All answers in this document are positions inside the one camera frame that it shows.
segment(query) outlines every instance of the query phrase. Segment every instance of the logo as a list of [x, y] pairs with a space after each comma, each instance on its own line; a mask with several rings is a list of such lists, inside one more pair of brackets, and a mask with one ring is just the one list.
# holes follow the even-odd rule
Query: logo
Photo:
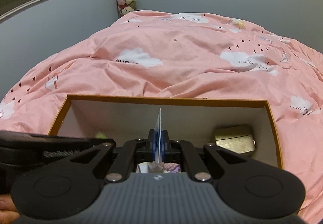
[[162, 178], [163, 177], [161, 175], [155, 175], [154, 176], [154, 179], [157, 180], [157, 181], [161, 180]]
[[79, 153], [79, 150], [70, 150], [70, 151], [54, 151], [54, 152], [49, 152], [49, 151], [44, 151], [43, 155], [44, 157], [47, 158], [56, 158], [56, 157], [67, 157], [67, 156], [72, 156], [74, 154]]

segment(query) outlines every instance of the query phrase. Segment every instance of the pink bedsheet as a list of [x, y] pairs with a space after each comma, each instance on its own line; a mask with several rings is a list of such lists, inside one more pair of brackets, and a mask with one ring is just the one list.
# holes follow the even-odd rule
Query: pink bedsheet
[[299, 215], [314, 224], [323, 218], [322, 72], [321, 53], [247, 21], [133, 12], [25, 74], [0, 103], [0, 129], [47, 134], [67, 94], [267, 99], [284, 168], [306, 186]]

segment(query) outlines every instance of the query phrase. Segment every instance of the human hand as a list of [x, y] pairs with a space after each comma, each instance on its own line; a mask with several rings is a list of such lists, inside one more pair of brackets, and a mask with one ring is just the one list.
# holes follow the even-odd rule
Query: human hand
[[9, 194], [0, 195], [0, 224], [10, 224], [19, 218], [17, 209]]

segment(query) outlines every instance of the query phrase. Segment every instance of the blue card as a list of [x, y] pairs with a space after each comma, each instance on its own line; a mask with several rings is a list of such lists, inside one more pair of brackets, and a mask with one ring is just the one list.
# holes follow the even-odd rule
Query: blue card
[[154, 139], [153, 139], [153, 160], [158, 165], [163, 162], [164, 158], [164, 138], [163, 138], [163, 130], [162, 130], [162, 116], [161, 109], [159, 108], [159, 113], [154, 129]]

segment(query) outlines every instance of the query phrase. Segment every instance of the yellow object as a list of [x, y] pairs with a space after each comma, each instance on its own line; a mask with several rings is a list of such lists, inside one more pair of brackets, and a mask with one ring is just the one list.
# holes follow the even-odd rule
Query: yellow object
[[107, 137], [101, 132], [97, 132], [97, 134], [95, 135], [95, 138], [107, 139]]
[[227, 25], [238, 25], [239, 29], [245, 29], [244, 24], [243, 24], [243, 20], [240, 19], [231, 19]]

